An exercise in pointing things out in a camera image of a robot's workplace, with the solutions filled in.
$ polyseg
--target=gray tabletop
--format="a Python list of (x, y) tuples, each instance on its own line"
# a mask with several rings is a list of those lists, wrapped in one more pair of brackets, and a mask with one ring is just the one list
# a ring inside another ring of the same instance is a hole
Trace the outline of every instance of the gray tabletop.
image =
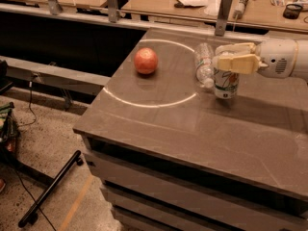
[[(193, 49), (224, 40), (149, 30), (74, 131), (308, 201), (306, 83), (242, 75), (236, 98), (216, 99), (197, 84)], [(145, 46), (159, 57), (149, 76), (133, 63)]]

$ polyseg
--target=red object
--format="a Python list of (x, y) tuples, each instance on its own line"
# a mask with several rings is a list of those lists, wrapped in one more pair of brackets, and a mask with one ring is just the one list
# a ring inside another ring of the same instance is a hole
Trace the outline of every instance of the red object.
[(140, 49), (134, 59), (135, 69), (141, 74), (150, 74), (157, 68), (158, 57), (150, 48)]

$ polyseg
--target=metal post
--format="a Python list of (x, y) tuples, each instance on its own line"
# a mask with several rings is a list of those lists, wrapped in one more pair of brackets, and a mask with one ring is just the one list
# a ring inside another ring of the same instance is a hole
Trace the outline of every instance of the metal post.
[(119, 18), (117, 0), (107, 0), (108, 18), (110, 22), (117, 22)]
[(63, 11), (61, 5), (58, 0), (48, 0), (49, 11), (51, 14), (57, 15)]
[(231, 9), (232, 0), (221, 0), (219, 12), (218, 12), (218, 20), (216, 22), (215, 35), (223, 36), (225, 32), (225, 28), (227, 26), (228, 17)]

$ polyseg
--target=concrete floor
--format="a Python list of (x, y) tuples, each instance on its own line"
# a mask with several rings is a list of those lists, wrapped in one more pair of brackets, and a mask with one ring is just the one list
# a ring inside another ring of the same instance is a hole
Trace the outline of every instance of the concrete floor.
[[(29, 98), (29, 90), (12, 88), (0, 96), (0, 104), (13, 102), (14, 115), (18, 124), (22, 125), (34, 119), (29, 110)], [(17, 159), (55, 177), (77, 149), (86, 149), (81, 137), (73, 133), (72, 127), (88, 105), (74, 102), (68, 111), (64, 111), (61, 97), (33, 92), (31, 107), (37, 122), (20, 127)], [(43, 192), (42, 184), (20, 175), (24, 185), (38, 198)], [(53, 230), (40, 212), (34, 225), (27, 224), (20, 229), (18, 222), (32, 206), (33, 200), (22, 187), (14, 170), (0, 164), (0, 178), (7, 181), (6, 189), (0, 193), (0, 231)], [(80, 167), (74, 165), (43, 203), (41, 210), (59, 231), (137, 231), (113, 218), (111, 204), (105, 201), (100, 186), (101, 181), (90, 174), (86, 164)]]

